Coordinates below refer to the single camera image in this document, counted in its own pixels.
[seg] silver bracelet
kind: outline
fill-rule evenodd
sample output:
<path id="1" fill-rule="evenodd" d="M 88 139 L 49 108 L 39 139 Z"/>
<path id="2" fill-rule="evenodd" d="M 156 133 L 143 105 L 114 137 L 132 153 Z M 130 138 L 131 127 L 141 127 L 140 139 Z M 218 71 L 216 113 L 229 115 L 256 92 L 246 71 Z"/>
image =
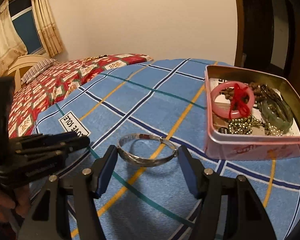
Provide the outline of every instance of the silver bracelet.
<path id="1" fill-rule="evenodd" d="M 138 139 L 143 139 L 143 140 L 156 140 L 161 143 L 164 143 L 166 146 L 168 146 L 170 149 L 172 149 L 172 154 L 168 157 L 161 158 L 161 159 L 145 159 L 141 158 L 139 156 L 133 155 L 129 152 L 126 152 L 125 150 L 122 149 L 122 146 L 125 145 L 129 141 L 134 141 Z M 169 140 L 159 137 L 159 136 L 154 136 L 154 135 L 149 135 L 149 134 L 141 134 L 141 133 L 131 133 L 128 135 L 123 136 L 122 138 L 119 139 L 118 144 L 117 144 L 117 151 L 119 152 L 120 157 L 125 160 L 126 162 L 139 166 L 139 167 L 155 167 L 162 165 L 164 163 L 167 163 L 174 157 L 177 157 L 178 151 L 176 146 L 170 142 Z"/>

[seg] window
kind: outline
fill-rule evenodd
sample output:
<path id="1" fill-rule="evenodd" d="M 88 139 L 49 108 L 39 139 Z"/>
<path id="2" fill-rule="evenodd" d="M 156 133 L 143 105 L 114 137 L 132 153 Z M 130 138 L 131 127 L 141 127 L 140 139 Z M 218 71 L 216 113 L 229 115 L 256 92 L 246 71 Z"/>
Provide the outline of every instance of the window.
<path id="1" fill-rule="evenodd" d="M 16 32 L 24 42 L 28 54 L 42 50 L 42 44 L 35 27 L 31 0 L 10 0 L 9 12 Z"/>

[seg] blue plaid blanket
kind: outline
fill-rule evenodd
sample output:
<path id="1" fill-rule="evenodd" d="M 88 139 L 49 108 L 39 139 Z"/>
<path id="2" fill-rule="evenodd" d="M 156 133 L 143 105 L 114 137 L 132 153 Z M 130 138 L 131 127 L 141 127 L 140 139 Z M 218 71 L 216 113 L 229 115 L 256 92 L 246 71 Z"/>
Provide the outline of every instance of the blue plaid blanket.
<path id="1" fill-rule="evenodd" d="M 214 63 L 202 59 L 161 60 L 104 71 L 40 113 L 34 132 L 64 132 L 58 120 L 71 111 L 90 133 L 91 150 L 71 154 L 66 169 L 59 172 L 61 177 L 90 167 L 125 134 L 168 137 L 177 146 L 186 145 L 206 168 L 233 178 L 244 174 L 263 202 L 278 240 L 282 240 L 300 218 L 300 157 L 255 162 L 213 160 L 205 155 L 204 70 Z M 171 154 L 168 147 L 161 148 L 156 141 L 125 146 L 145 158 Z M 31 185 L 33 196 L 43 183 Z M 95 200 L 108 240 L 186 239 L 194 226 L 198 204 L 189 193 L 176 158 L 147 169 L 118 158 L 106 193 Z M 79 239 L 72 198 L 69 210 L 72 238 Z M 220 228 L 216 239 L 222 238 Z"/>

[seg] window pane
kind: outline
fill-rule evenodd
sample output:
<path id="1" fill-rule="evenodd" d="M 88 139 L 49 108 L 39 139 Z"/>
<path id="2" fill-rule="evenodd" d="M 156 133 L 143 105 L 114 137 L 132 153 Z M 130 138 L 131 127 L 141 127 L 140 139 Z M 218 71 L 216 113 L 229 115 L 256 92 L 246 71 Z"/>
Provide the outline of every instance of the window pane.
<path id="1" fill-rule="evenodd" d="M 31 0 L 12 0 L 8 2 L 11 17 L 31 6 Z"/>
<path id="2" fill-rule="evenodd" d="M 32 10 L 22 14 L 13 21 L 16 32 L 24 42 L 29 54 L 42 48 L 33 20 Z"/>

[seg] pink bangle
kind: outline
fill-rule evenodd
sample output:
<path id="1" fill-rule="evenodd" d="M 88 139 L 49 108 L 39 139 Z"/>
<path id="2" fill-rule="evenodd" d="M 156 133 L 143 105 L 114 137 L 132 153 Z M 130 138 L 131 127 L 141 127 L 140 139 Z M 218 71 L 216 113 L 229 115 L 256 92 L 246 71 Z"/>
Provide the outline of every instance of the pink bangle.
<path id="1" fill-rule="evenodd" d="M 220 107 L 217 106 L 217 104 L 215 103 L 215 100 L 217 98 L 217 96 L 220 94 L 220 92 L 226 88 L 229 88 L 229 87 L 234 87 L 234 84 L 238 84 L 239 87 L 241 89 L 245 88 L 245 87 L 248 87 L 246 84 L 243 84 L 242 82 L 237 82 L 237 81 L 230 81 L 230 82 L 225 82 L 225 83 L 222 83 L 218 86 L 216 86 L 212 91 L 211 91 L 211 105 L 212 105 L 212 111 L 220 116 L 220 117 L 223 117 L 223 118 L 226 118 L 228 119 L 229 118 L 229 110 L 224 110 L 224 109 L 221 109 Z M 249 96 L 249 102 L 247 103 L 247 106 L 251 112 L 251 109 L 252 107 L 254 106 L 254 103 L 255 103 L 255 95 L 254 95 L 254 92 L 252 91 L 252 89 L 250 87 L 247 88 L 246 90 L 248 96 Z M 242 115 L 239 113 L 238 110 L 232 110 L 231 111 L 231 119 L 237 119 L 237 118 L 240 118 L 242 117 Z"/>

